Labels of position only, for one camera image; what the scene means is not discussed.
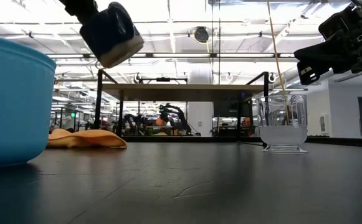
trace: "table surface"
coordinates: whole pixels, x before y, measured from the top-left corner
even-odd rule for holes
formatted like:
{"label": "table surface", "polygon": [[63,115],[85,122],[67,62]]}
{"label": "table surface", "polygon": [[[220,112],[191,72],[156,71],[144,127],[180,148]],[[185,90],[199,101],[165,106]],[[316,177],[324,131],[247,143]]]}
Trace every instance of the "table surface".
{"label": "table surface", "polygon": [[126,101],[219,101],[260,93],[262,85],[169,85],[169,84],[103,84],[103,90]]}
{"label": "table surface", "polygon": [[362,148],[129,143],[0,169],[0,223],[362,223]]}

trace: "orange cloth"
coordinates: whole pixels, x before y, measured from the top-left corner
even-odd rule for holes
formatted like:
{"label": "orange cloth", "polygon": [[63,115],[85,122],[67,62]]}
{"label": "orange cloth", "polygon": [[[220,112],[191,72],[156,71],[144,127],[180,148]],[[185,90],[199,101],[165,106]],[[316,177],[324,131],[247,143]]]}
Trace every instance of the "orange cloth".
{"label": "orange cloth", "polygon": [[104,130],[70,133],[55,129],[49,135],[47,147],[126,147],[126,142],[116,134]]}

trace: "wooden table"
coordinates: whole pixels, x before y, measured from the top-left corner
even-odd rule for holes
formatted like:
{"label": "wooden table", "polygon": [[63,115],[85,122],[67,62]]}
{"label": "wooden table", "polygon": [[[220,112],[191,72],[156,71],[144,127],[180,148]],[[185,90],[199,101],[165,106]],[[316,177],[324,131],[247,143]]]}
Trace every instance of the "wooden table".
{"label": "wooden table", "polygon": [[120,100],[117,135],[121,136],[124,101],[221,101],[238,100],[263,92],[261,85],[169,85],[169,84],[104,84],[102,90]]}
{"label": "wooden table", "polygon": [[362,147],[236,143],[45,150],[0,169],[0,223],[362,223]]}

